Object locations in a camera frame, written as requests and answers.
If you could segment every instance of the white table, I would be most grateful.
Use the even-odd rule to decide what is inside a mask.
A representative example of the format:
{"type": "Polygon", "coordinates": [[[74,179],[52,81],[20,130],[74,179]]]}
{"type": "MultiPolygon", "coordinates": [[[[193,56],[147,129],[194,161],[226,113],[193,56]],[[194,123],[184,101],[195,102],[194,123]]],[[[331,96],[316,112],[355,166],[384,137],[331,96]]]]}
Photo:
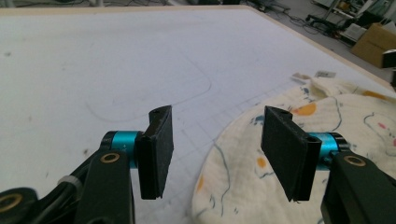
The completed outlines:
{"type": "Polygon", "coordinates": [[[191,223],[205,155],[246,109],[329,70],[395,95],[368,74],[249,7],[0,10],[0,191],[40,197],[111,130],[144,131],[173,105],[175,151],[164,198],[142,201],[137,223],[191,223]]]}

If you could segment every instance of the cable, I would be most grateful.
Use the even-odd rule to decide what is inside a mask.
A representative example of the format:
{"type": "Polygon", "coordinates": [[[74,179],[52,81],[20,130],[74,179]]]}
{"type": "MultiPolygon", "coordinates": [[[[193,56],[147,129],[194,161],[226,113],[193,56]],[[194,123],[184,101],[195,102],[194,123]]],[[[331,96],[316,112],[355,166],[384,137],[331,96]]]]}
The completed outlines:
{"type": "Polygon", "coordinates": [[[75,6],[80,5],[87,0],[80,0],[79,2],[73,1],[72,3],[51,3],[51,2],[30,2],[30,1],[14,1],[15,4],[26,3],[26,5],[16,6],[16,7],[32,7],[32,6],[75,6]]]}
{"type": "Polygon", "coordinates": [[[167,0],[164,0],[164,1],[162,1],[162,0],[148,0],[148,3],[161,4],[163,6],[166,5],[166,2],[167,2],[167,0]]]}
{"type": "Polygon", "coordinates": [[[119,3],[119,2],[103,2],[105,4],[105,7],[111,7],[112,5],[119,5],[122,7],[126,7],[125,4],[119,3]]]}
{"type": "Polygon", "coordinates": [[[59,197],[53,201],[49,206],[47,206],[32,222],[32,224],[44,223],[44,221],[49,220],[53,213],[60,210],[63,205],[71,198],[75,191],[73,186],[67,186],[59,197]]]}
{"type": "Polygon", "coordinates": [[[140,7],[146,7],[146,5],[144,5],[143,3],[137,3],[135,0],[131,0],[126,6],[130,6],[132,3],[140,6],[140,7]]]}
{"type": "Polygon", "coordinates": [[[278,12],[278,11],[275,11],[275,10],[272,10],[272,11],[275,12],[275,14],[280,19],[282,19],[282,18],[279,16],[279,14],[286,15],[287,17],[289,17],[289,20],[290,20],[291,24],[303,28],[307,33],[309,33],[311,35],[321,34],[321,35],[325,35],[327,37],[335,38],[335,39],[337,39],[338,36],[339,36],[339,34],[338,34],[338,27],[339,26],[338,25],[342,21],[337,22],[337,24],[335,24],[335,28],[334,27],[330,27],[330,26],[328,26],[328,24],[323,23],[323,22],[319,22],[319,21],[317,21],[315,23],[315,25],[312,25],[311,22],[306,21],[306,20],[304,20],[302,18],[299,18],[299,17],[296,17],[296,16],[291,16],[289,13],[278,12]]]}

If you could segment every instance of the patterned cloth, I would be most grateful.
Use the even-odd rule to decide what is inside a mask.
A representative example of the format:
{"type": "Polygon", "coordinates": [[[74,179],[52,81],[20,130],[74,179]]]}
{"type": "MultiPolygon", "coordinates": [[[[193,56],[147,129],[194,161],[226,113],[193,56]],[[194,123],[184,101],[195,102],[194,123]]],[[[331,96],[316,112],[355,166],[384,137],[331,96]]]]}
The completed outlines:
{"type": "Polygon", "coordinates": [[[195,223],[323,222],[329,172],[316,172],[309,202],[289,203],[260,147],[266,105],[290,111],[306,132],[340,133],[353,152],[396,177],[396,100],[340,79],[311,78],[251,108],[221,134],[195,186],[195,223]]]}

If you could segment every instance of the floor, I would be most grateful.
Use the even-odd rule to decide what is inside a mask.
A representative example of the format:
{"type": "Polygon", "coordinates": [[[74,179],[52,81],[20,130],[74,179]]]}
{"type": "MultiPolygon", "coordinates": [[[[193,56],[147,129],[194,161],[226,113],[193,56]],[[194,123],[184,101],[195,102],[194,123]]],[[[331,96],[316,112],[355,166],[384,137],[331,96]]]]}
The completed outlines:
{"type": "MultiPolygon", "coordinates": [[[[40,1],[46,0],[14,0],[16,7],[88,7],[90,5],[89,0],[59,0],[59,1],[69,1],[69,2],[55,2],[50,1],[46,3],[41,3],[40,1]]],[[[279,3],[287,5],[290,7],[289,15],[286,15],[280,11],[268,10],[265,14],[272,17],[273,19],[285,24],[294,31],[300,33],[312,39],[313,41],[319,43],[323,47],[330,49],[336,54],[344,57],[345,59],[357,64],[358,66],[364,68],[365,70],[371,72],[372,74],[390,82],[391,71],[389,69],[377,68],[366,61],[360,59],[350,52],[351,47],[338,40],[325,35],[320,34],[318,31],[310,29],[304,25],[304,19],[308,14],[318,15],[322,17],[327,9],[320,7],[310,0],[277,0],[279,3]]],[[[193,5],[196,4],[198,0],[104,0],[105,7],[150,7],[150,6],[163,6],[163,5],[193,5]]],[[[241,4],[249,5],[254,7],[254,4],[247,2],[247,0],[241,0],[241,4]]],[[[344,18],[340,15],[331,14],[328,20],[337,22],[344,18]]]]}

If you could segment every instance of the orange spot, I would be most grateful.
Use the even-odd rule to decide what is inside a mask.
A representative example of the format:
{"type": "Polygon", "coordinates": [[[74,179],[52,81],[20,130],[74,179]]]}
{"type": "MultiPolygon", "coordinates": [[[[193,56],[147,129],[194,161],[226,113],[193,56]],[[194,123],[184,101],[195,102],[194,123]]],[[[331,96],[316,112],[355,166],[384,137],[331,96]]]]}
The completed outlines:
{"type": "Polygon", "coordinates": [[[197,186],[196,192],[200,191],[203,185],[204,185],[204,177],[201,176],[201,178],[199,178],[199,182],[198,182],[198,186],[197,186]]]}
{"type": "Polygon", "coordinates": [[[381,100],[386,100],[387,99],[384,95],[381,95],[381,94],[379,94],[377,92],[374,92],[374,91],[365,91],[363,93],[363,95],[364,96],[375,97],[375,98],[378,98],[378,99],[381,99],[381,100]]]}
{"type": "Polygon", "coordinates": [[[261,167],[264,168],[265,166],[265,159],[263,157],[260,157],[257,159],[257,164],[261,167]]]}
{"type": "Polygon", "coordinates": [[[317,110],[317,104],[312,103],[309,105],[304,105],[299,107],[298,109],[293,109],[291,113],[301,115],[301,116],[310,116],[317,110]]]}

